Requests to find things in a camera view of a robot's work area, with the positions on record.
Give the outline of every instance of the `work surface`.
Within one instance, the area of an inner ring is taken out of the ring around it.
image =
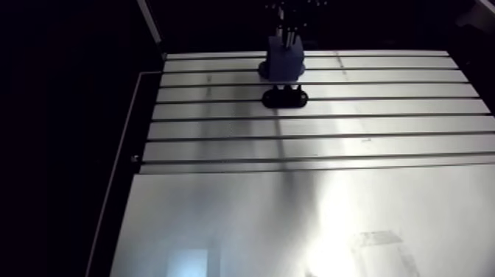
[[[137,175],[112,276],[493,276],[494,172]]]
[[[112,276],[492,276],[495,119],[446,52],[169,55]]]

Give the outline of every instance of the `black background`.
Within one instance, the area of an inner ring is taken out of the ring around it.
[[[263,50],[271,32],[265,1],[149,2],[171,53]],[[494,110],[493,38],[454,25],[472,3],[332,1],[303,41],[306,49],[448,49]],[[161,70],[160,53],[133,0],[2,5],[4,195],[14,202],[8,229],[20,236],[8,253],[18,270],[41,275],[48,257],[49,275],[84,276],[138,73]]]

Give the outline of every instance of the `metal screw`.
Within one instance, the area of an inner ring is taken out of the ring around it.
[[[138,155],[130,156],[130,162],[131,163],[138,163],[139,162],[139,156]]]

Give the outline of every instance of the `black clamp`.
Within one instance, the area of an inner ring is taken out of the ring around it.
[[[285,85],[284,89],[278,89],[276,85],[266,91],[261,98],[261,102],[267,108],[302,108],[308,102],[308,94],[304,92],[301,85],[293,89],[290,85]]]

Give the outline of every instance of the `metal plate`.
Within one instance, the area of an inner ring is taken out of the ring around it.
[[[164,72],[256,70],[263,57],[252,59],[170,60]],[[450,57],[307,57],[306,70],[312,69],[456,69]]]
[[[157,102],[260,100],[271,86],[161,88]],[[310,99],[478,97],[469,84],[305,85]]]
[[[495,165],[137,175],[111,276],[490,276],[494,180]]]
[[[308,70],[297,83],[427,83],[468,82],[459,70]],[[164,74],[161,86],[258,85],[270,83],[258,72],[209,72]]]
[[[258,52],[220,52],[220,53],[187,53],[168,54],[167,60],[181,59],[211,59],[211,58],[232,58],[232,57],[264,57],[267,53]],[[305,51],[306,57],[325,56],[448,56],[446,51],[414,51],[414,50],[365,50],[365,51]]]
[[[495,135],[149,142],[143,161],[235,161],[495,154]]]
[[[378,119],[277,119],[153,122],[148,139],[232,139],[291,136],[423,136],[428,133],[495,132],[491,116]]]
[[[309,101],[301,109],[267,109],[260,102],[156,105],[153,119],[230,119],[489,113],[481,99]]]

